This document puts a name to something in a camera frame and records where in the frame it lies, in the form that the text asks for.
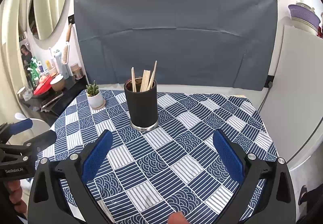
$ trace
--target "gray cloth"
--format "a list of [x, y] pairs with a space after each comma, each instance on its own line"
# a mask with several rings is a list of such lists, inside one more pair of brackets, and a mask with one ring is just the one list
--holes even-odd
[[262, 90], [277, 0], [74, 0], [90, 82], [124, 83], [158, 61], [159, 84]]

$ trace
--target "cactus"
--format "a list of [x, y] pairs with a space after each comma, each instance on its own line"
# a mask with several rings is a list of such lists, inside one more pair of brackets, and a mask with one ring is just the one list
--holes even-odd
[[96, 85], [95, 81], [93, 85], [86, 86], [87, 96], [96, 96], [99, 93], [99, 87]]

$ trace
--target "slipper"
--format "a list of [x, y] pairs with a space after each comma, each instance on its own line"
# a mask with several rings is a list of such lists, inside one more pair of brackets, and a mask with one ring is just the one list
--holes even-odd
[[307, 188], [306, 188], [306, 185], [303, 185], [302, 188], [301, 188], [301, 192], [299, 193], [299, 199], [298, 199], [298, 205], [299, 206], [302, 204], [301, 199], [302, 199], [302, 196], [305, 193], [307, 193]]

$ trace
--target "silver bolt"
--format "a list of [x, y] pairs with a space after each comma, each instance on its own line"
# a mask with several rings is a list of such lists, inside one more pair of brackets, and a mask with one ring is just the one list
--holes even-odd
[[79, 157], [78, 154], [71, 154], [71, 156], [69, 157], [71, 160], [76, 160]]
[[248, 154], [248, 158], [249, 158], [250, 160], [255, 160], [257, 157], [256, 157], [256, 155], [255, 155], [255, 154], [250, 153], [250, 154]]
[[279, 157], [278, 162], [283, 165], [283, 164], [285, 164], [285, 159], [282, 157]]
[[41, 159], [40, 163], [41, 164], [46, 164], [47, 163], [47, 160], [48, 159], [46, 157], [44, 157], [44, 158]]

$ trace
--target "red bowl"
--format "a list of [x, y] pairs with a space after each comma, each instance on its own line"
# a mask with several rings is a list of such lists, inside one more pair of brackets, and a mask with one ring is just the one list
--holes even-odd
[[47, 92], [52, 86], [50, 85], [50, 82], [53, 80], [53, 77], [50, 75], [47, 77], [46, 81], [41, 87], [37, 87], [34, 91], [34, 95], [41, 95], [45, 92]]

